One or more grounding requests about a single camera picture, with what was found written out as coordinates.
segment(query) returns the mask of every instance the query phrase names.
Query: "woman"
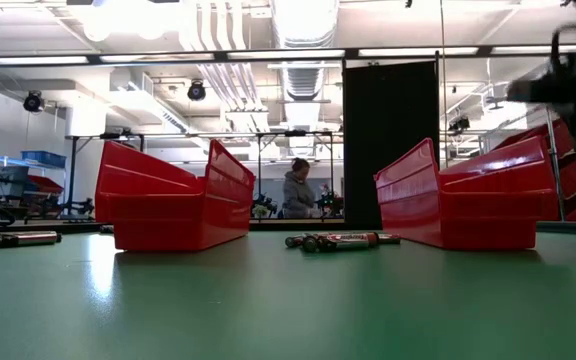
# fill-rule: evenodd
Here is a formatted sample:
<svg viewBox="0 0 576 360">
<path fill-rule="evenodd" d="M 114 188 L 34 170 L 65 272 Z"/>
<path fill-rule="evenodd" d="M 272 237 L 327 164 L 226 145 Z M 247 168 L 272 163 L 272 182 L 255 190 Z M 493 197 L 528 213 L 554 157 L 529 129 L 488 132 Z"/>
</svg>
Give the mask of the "woman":
<svg viewBox="0 0 576 360">
<path fill-rule="evenodd" d="M 292 161 L 292 171 L 285 175 L 283 209 L 287 219 L 312 217 L 315 194 L 306 183 L 309 171 L 308 161 L 296 158 Z"/>
</svg>

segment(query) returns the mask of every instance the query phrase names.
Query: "pipe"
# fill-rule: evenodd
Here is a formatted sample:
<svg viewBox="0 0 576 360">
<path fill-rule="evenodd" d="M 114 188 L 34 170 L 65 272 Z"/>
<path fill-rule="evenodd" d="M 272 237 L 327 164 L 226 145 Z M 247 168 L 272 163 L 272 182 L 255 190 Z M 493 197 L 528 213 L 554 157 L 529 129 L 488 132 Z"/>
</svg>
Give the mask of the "pipe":
<svg viewBox="0 0 576 360">
<path fill-rule="evenodd" d="M 226 0 L 218 0 L 215 3 L 215 6 L 217 7 L 217 41 L 219 42 L 219 46 L 222 50 L 232 50 L 230 39 L 228 39 L 228 11 L 226 10 Z M 246 99 L 246 104 L 244 107 L 248 110 L 251 110 L 252 107 L 254 107 L 254 104 L 252 98 L 250 97 L 250 91 L 248 91 L 248 86 L 246 85 L 246 81 L 244 80 L 240 67 L 238 64 L 230 64 L 230 69 L 237 77 L 237 81 L 239 81 L 239 85 L 241 86 L 241 89 L 244 93 L 243 97 Z M 233 86 L 233 91 L 237 99 L 242 98 L 241 93 L 237 90 L 236 86 Z"/>
<path fill-rule="evenodd" d="M 246 42 L 244 41 L 244 26 L 243 26 L 243 12 L 241 9 L 241 0 L 231 0 L 230 7 L 232 11 L 232 41 L 235 43 L 235 49 L 246 50 Z M 245 80 L 248 82 L 250 90 L 250 98 L 259 109 L 264 106 L 257 93 L 257 85 L 255 78 L 252 74 L 250 63 L 240 63 L 238 67 L 243 72 Z"/>
<path fill-rule="evenodd" d="M 201 3 L 201 41 L 207 50 L 217 50 L 217 46 L 215 46 L 215 42 L 212 39 L 211 17 L 211 0 L 204 0 Z M 226 67 L 223 64 L 215 64 L 214 67 L 216 68 L 217 76 L 220 77 L 225 85 L 226 93 L 234 100 L 237 107 L 243 110 L 245 108 L 244 103 L 241 98 L 238 98 L 235 83 L 232 81 L 230 74 L 228 74 Z"/>
<path fill-rule="evenodd" d="M 185 1 L 182 18 L 185 21 L 183 21 L 182 25 L 183 33 L 181 31 L 179 32 L 179 43 L 181 46 L 185 51 L 190 52 L 203 49 L 197 28 L 197 3 L 195 0 Z M 208 80 L 222 103 L 227 104 L 231 110 L 235 109 L 236 105 L 226 96 L 224 85 L 221 83 L 221 80 L 214 77 L 210 65 L 197 65 L 197 69 L 201 73 L 201 76 Z"/>
</svg>

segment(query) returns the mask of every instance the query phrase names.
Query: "fluorescent light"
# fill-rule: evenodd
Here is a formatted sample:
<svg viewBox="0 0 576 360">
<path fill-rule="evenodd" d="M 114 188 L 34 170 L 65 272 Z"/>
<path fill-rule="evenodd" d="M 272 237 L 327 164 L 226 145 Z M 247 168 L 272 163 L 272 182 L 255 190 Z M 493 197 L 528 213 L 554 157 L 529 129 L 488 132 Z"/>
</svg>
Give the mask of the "fluorescent light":
<svg viewBox="0 0 576 360">
<path fill-rule="evenodd" d="M 277 104 L 330 104 L 332 100 L 277 100 Z"/>
<path fill-rule="evenodd" d="M 0 65 L 87 64 L 85 56 L 0 57 Z"/>
<path fill-rule="evenodd" d="M 0 0 L 0 9 L 2 8 L 34 8 L 37 5 L 34 0 Z"/>
<path fill-rule="evenodd" d="M 159 62 L 159 61 L 209 61 L 214 60 L 215 56 L 210 53 L 198 54 L 172 54 L 172 55 L 148 55 L 148 54 L 134 54 L 134 55 L 102 55 L 99 57 L 101 61 L 106 63 L 123 63 L 123 62 Z"/>
<path fill-rule="evenodd" d="M 143 134 L 146 139 L 185 139 L 186 134 Z"/>
<path fill-rule="evenodd" d="M 327 68 L 341 68 L 339 63 L 302 63 L 293 62 L 287 63 L 283 62 L 280 64 L 268 64 L 268 69 L 271 70 L 282 70 L 282 69 L 327 69 Z"/>
<path fill-rule="evenodd" d="M 197 133 L 193 134 L 201 138 L 238 138 L 238 137 L 257 137 L 252 133 Z"/>
<path fill-rule="evenodd" d="M 246 52 L 229 52 L 228 58 L 231 60 L 341 58 L 344 56 L 345 53 L 346 52 L 344 50 L 334 50 L 334 49 L 246 51 Z"/>
<path fill-rule="evenodd" d="M 477 47 L 456 47 L 446 48 L 446 55 L 474 55 L 479 48 Z M 359 56 L 361 57 L 379 57 L 379 56 L 431 56 L 439 51 L 443 53 L 441 48 L 395 48 L 395 49 L 361 49 Z"/>
<path fill-rule="evenodd" d="M 551 46 L 543 45 L 543 46 L 497 46 L 492 49 L 493 54 L 550 54 L 552 51 Z M 576 52 L 576 45 L 559 45 L 559 52 L 562 54 L 565 53 L 574 53 Z"/>
</svg>

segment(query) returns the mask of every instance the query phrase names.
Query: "green table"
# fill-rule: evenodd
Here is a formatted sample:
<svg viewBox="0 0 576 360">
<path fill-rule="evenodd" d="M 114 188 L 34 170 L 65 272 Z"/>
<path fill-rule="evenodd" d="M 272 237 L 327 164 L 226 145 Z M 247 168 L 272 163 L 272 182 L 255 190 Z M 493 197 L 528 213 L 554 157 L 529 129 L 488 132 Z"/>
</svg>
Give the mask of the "green table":
<svg viewBox="0 0 576 360">
<path fill-rule="evenodd" d="M 102 235 L 1 249 L 0 360 L 576 359 L 576 235 L 335 254 L 287 235 L 199 254 L 116 253 Z"/>
</svg>

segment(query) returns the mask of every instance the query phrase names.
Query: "metal frame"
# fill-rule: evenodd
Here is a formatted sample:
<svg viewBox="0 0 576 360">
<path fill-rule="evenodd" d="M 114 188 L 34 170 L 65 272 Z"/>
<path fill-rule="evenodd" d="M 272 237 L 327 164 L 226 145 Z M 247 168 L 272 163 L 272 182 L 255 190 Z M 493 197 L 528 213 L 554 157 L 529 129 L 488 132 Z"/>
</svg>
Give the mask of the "metal frame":
<svg viewBox="0 0 576 360">
<path fill-rule="evenodd" d="M 546 47 L 550 49 L 551 44 L 497 44 L 497 45 L 476 45 L 476 46 L 446 46 L 443 47 L 446 59 L 477 59 L 477 58 L 516 58 L 516 57 L 548 57 L 550 50 L 536 51 L 536 48 Z M 561 47 L 576 47 L 576 43 L 561 44 Z M 470 53 L 460 53 L 459 49 L 476 48 Z M 495 53 L 495 48 L 515 48 L 518 51 L 509 53 Z M 341 61 L 341 60 L 412 60 L 436 58 L 435 51 L 440 51 L 442 46 L 420 46 L 420 47 L 368 47 L 368 48 L 326 48 L 326 49 L 246 49 L 233 51 L 199 51 L 199 52 L 147 52 L 147 53 L 109 53 L 109 54 L 59 54 L 59 55 L 26 55 L 26 56 L 0 56 L 0 60 L 9 63 L 0 63 L 0 68 L 26 68 L 26 67 L 72 67 L 72 66 L 160 66 L 160 65 L 196 65 L 206 63 L 251 63 L 251 62 L 276 62 L 276 61 Z M 363 55 L 362 52 L 383 51 L 383 55 Z M 401 55 L 392 55 L 387 52 L 400 52 Z M 328 54 L 338 52 L 339 55 L 317 56 L 317 52 L 327 52 Z M 67 58 L 82 57 L 86 59 L 83 63 L 72 63 L 66 61 Z M 107 57 L 115 57 L 116 61 L 111 61 Z M 21 59 L 51 58 L 49 64 L 28 64 Z"/>
<path fill-rule="evenodd" d="M 333 153 L 333 144 L 335 136 L 343 136 L 342 132 L 333 132 L 333 131 L 306 131 L 300 133 L 291 133 L 291 132 L 264 132 L 264 133 L 201 133 L 203 138 L 214 138 L 214 139 L 228 139 L 228 138 L 241 138 L 241 137 L 249 137 L 257 138 L 257 145 L 258 145 L 258 152 L 259 156 L 257 157 L 257 169 L 258 169 L 258 176 L 257 176 L 257 189 L 261 193 L 261 151 L 265 149 L 265 147 L 272 142 L 278 136 L 284 137 L 302 137 L 307 135 L 314 135 L 315 138 L 319 139 L 322 144 L 330 149 L 330 190 L 333 192 L 335 191 L 335 181 L 334 181 L 334 153 Z M 92 135 L 92 136 L 66 136 L 66 140 L 71 140 L 71 151 L 70 151 L 70 181 L 68 182 L 68 201 L 64 206 L 64 210 L 68 210 L 68 215 L 72 214 L 72 203 L 73 203 L 73 194 L 75 188 L 75 164 L 77 162 L 77 153 L 81 151 L 88 143 L 92 140 L 129 140 L 130 138 L 136 137 L 140 139 L 139 144 L 139 151 L 144 152 L 146 139 L 147 138 L 169 138 L 169 139 L 187 139 L 187 138 L 195 138 L 198 137 L 199 134 L 132 134 L 132 135 L 125 135 L 120 136 L 117 139 L 105 139 L 102 138 L 101 135 Z M 272 139 L 266 144 L 263 148 L 261 147 L 262 141 L 261 139 L 265 136 L 271 136 Z M 329 136 L 330 142 L 326 144 L 320 136 Z M 79 140 L 85 140 L 85 142 L 81 146 L 77 146 Z"/>
<path fill-rule="evenodd" d="M 124 136 L 124 140 L 128 140 L 131 137 L 137 137 L 140 140 L 139 151 L 144 152 L 145 149 L 145 138 L 143 134 L 127 135 Z M 77 147 L 77 142 L 79 140 L 85 139 L 81 146 Z M 72 145 L 70 148 L 70 181 L 68 182 L 68 201 L 64 206 L 64 211 L 68 210 L 68 215 L 72 215 L 72 203 L 73 194 L 75 189 L 75 164 L 77 163 L 77 153 L 79 153 L 88 143 L 92 140 L 114 140 L 114 139 L 102 139 L 100 135 L 96 136 L 66 136 L 66 140 L 71 140 Z"/>
</svg>

